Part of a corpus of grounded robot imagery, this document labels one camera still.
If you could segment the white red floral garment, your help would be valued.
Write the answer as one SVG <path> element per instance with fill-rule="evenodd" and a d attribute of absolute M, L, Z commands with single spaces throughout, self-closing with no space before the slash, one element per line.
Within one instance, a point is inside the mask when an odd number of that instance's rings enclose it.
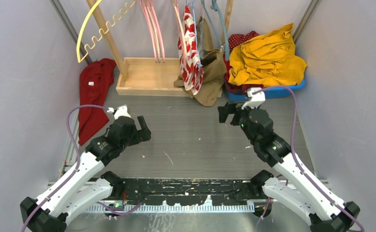
<path fill-rule="evenodd" d="M 180 37 L 178 38 L 181 78 L 184 89 L 190 91 L 193 95 L 197 95 L 203 84 L 204 71 L 196 44 L 195 21 L 187 6 L 185 6 L 181 22 L 186 44 L 186 55 L 184 55 Z"/>

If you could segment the tan brown skirt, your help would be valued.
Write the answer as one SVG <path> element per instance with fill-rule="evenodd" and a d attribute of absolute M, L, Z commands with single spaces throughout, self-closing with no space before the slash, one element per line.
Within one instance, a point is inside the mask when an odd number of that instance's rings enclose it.
<path fill-rule="evenodd" d="M 200 17 L 196 22 L 196 48 L 199 52 L 204 77 L 201 89 L 194 95 L 191 91 L 184 91 L 190 98 L 195 98 L 201 105 L 211 107 L 219 95 L 224 84 L 226 65 L 224 53 L 219 48 L 214 48 L 211 30 L 208 22 Z"/>

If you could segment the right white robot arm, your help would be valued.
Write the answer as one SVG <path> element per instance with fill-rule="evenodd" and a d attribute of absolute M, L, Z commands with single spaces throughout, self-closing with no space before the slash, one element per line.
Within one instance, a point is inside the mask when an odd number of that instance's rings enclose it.
<path fill-rule="evenodd" d="M 259 199 L 275 199 L 301 217 L 313 232 L 349 232 L 360 212 L 354 202 L 345 202 L 312 174 L 292 147 L 273 130 L 267 111 L 240 104 L 218 107 L 219 122 L 229 115 L 233 126 L 240 126 L 257 156 L 290 181 L 289 188 L 266 170 L 251 178 L 251 192 Z"/>

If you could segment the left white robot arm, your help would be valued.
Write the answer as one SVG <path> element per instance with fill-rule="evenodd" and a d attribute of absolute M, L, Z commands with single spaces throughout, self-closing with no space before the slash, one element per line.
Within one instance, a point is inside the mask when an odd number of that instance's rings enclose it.
<path fill-rule="evenodd" d="M 104 135 L 90 141 L 75 165 L 54 185 L 36 198 L 26 197 L 20 203 L 22 231 L 63 232 L 75 217 L 98 201 L 122 198 L 126 193 L 125 184 L 111 171 L 86 189 L 80 188 L 125 148 L 151 139 L 144 117 L 138 116 L 137 120 L 140 129 L 131 117 L 117 117 Z"/>

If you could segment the wooden hanger rack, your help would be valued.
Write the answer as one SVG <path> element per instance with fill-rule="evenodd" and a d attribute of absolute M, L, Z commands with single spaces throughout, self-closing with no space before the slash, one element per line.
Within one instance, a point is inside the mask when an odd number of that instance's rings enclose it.
<path fill-rule="evenodd" d="M 76 43 L 77 61 L 82 62 L 96 43 L 105 39 L 116 65 L 119 69 L 119 79 L 116 91 L 119 95 L 136 96 L 186 96 L 181 78 L 179 58 L 165 58 L 165 63 L 156 63 L 154 58 L 123 58 L 110 33 L 110 29 L 128 13 L 135 1 L 127 2 L 118 14 L 106 21 L 99 8 L 101 1 L 89 0 L 87 13 Z M 82 45 L 82 37 L 90 17 L 94 17 L 99 27 L 98 36 L 92 36 L 92 44 Z"/>

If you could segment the light blue hanger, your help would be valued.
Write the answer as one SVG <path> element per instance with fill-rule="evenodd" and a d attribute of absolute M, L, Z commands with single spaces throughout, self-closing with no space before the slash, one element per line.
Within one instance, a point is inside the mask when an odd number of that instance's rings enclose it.
<path fill-rule="evenodd" d="M 191 5 L 191 10 L 193 14 L 193 18 L 195 21 L 195 26 L 196 26 L 196 36 L 199 37 L 200 35 L 200 23 L 201 23 L 201 18 L 203 16 L 203 7 L 202 7 L 202 2 L 200 0 L 190 0 L 189 1 Z"/>

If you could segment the beige hanger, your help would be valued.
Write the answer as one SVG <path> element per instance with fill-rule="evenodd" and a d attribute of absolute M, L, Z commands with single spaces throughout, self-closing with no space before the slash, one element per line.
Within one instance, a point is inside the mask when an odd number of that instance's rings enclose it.
<path fill-rule="evenodd" d="M 178 7 L 178 1 L 177 0 L 171 0 L 172 7 L 174 9 L 175 17 L 176 17 L 176 22 L 178 25 L 178 30 L 179 30 L 179 37 L 180 37 L 180 43 L 182 46 L 182 52 L 184 55 L 186 55 L 186 44 L 184 42 L 184 32 L 182 28 L 182 22 L 180 19 L 180 13 L 179 13 L 179 7 Z"/>

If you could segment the blue plastic bin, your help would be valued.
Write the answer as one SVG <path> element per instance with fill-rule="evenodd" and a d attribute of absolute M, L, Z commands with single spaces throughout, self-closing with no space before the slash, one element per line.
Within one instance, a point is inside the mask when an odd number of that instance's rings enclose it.
<path fill-rule="evenodd" d="M 246 91 L 252 87 L 260 87 L 263 88 L 263 85 L 241 85 L 236 86 L 230 84 L 229 80 L 229 70 L 231 68 L 229 61 L 225 61 L 226 66 L 226 74 L 225 74 L 225 89 L 227 91 L 227 95 L 229 100 L 234 102 L 240 102 L 246 100 Z M 271 88 L 266 90 L 265 92 L 266 99 L 273 99 L 273 98 L 284 98 L 288 97 L 290 93 L 285 90 L 284 88 Z"/>

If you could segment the yellow garment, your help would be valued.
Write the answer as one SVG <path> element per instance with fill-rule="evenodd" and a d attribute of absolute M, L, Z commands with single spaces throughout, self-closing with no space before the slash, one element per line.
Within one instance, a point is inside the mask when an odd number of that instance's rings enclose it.
<path fill-rule="evenodd" d="M 300 85 L 307 63 L 296 55 L 293 28 L 290 23 L 233 48 L 228 82 L 236 86 Z"/>

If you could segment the red polka dot garment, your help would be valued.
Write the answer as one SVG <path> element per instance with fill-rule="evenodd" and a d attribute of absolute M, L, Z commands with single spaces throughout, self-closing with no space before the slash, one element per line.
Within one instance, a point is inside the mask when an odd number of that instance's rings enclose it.
<path fill-rule="evenodd" d="M 256 31 L 250 31 L 249 33 L 247 34 L 239 34 L 239 33 L 235 33 L 235 34 L 232 34 L 229 38 L 228 38 L 228 44 L 229 44 L 229 51 L 232 52 L 233 49 L 239 45 L 241 45 L 242 43 L 256 37 L 256 36 L 259 36 L 259 34 L 256 32 Z"/>

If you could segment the dark red garment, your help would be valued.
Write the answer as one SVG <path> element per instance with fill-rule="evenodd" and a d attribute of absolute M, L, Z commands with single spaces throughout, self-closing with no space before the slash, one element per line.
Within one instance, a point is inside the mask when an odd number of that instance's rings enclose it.
<path fill-rule="evenodd" d="M 114 84 L 113 71 L 116 62 L 104 58 L 88 65 L 80 74 L 80 105 L 103 106 L 111 85 Z M 79 145 L 84 145 L 109 121 L 105 110 L 95 107 L 79 109 Z"/>

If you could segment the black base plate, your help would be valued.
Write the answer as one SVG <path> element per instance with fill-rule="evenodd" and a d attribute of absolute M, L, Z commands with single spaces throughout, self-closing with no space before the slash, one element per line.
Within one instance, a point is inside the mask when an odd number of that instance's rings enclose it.
<path fill-rule="evenodd" d="M 181 206 L 245 205 L 250 200 L 266 200 L 262 187 L 247 179 L 167 179 L 124 178 L 109 200 L 128 204 Z"/>

